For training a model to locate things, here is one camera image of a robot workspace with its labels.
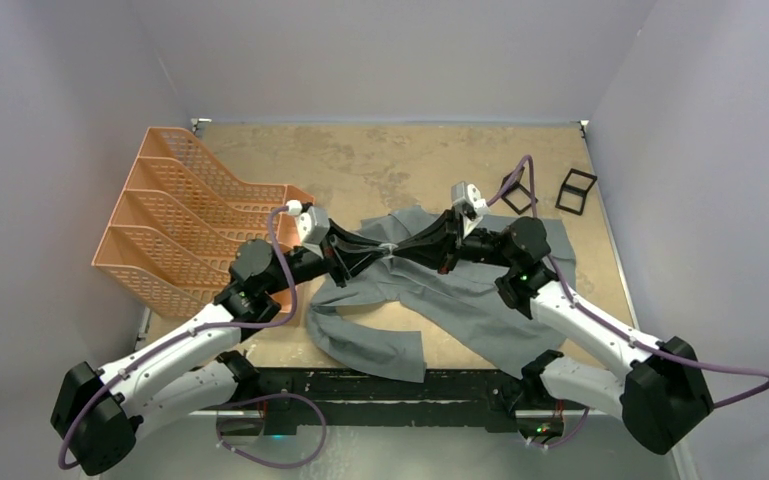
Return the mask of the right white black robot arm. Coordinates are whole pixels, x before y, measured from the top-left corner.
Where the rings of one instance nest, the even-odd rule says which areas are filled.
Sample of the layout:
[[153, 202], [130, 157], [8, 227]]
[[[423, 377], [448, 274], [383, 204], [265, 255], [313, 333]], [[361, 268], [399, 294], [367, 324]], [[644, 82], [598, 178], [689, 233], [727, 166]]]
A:
[[394, 256], [447, 274], [461, 261], [506, 268], [495, 281], [503, 303], [549, 327], [600, 362], [582, 364], [549, 350], [521, 370], [521, 392], [536, 407], [569, 400], [620, 420], [648, 451], [663, 455], [715, 409], [693, 347], [662, 341], [611, 317], [549, 266], [544, 223], [520, 217], [499, 232], [468, 231], [465, 216], [445, 211], [420, 233], [397, 243]]

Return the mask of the grey button-up shirt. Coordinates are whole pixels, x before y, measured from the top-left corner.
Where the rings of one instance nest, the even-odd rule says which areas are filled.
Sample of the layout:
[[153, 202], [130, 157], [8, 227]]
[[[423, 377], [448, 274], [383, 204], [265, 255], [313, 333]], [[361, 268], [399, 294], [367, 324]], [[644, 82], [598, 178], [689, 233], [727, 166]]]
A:
[[447, 275], [402, 258], [372, 263], [343, 287], [325, 279], [306, 313], [312, 342], [354, 370], [398, 381], [420, 383], [426, 372], [418, 331], [387, 331], [346, 320], [341, 307], [396, 302], [450, 334], [497, 369], [518, 378], [521, 369], [566, 338], [508, 308], [495, 281], [505, 268], [459, 263]]

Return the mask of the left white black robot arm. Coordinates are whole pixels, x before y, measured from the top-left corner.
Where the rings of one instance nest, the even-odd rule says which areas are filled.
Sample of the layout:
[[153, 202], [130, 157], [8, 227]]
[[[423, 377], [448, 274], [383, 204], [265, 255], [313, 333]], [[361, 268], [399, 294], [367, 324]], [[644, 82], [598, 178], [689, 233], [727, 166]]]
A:
[[242, 243], [229, 283], [189, 320], [119, 360], [97, 368], [82, 362], [65, 373], [50, 419], [61, 438], [59, 468], [104, 473], [149, 434], [206, 407], [298, 401], [323, 422], [313, 401], [264, 381], [236, 348], [288, 322], [273, 294], [287, 290], [296, 299], [298, 285], [321, 276], [346, 282], [393, 249], [337, 226], [326, 228], [313, 248]]

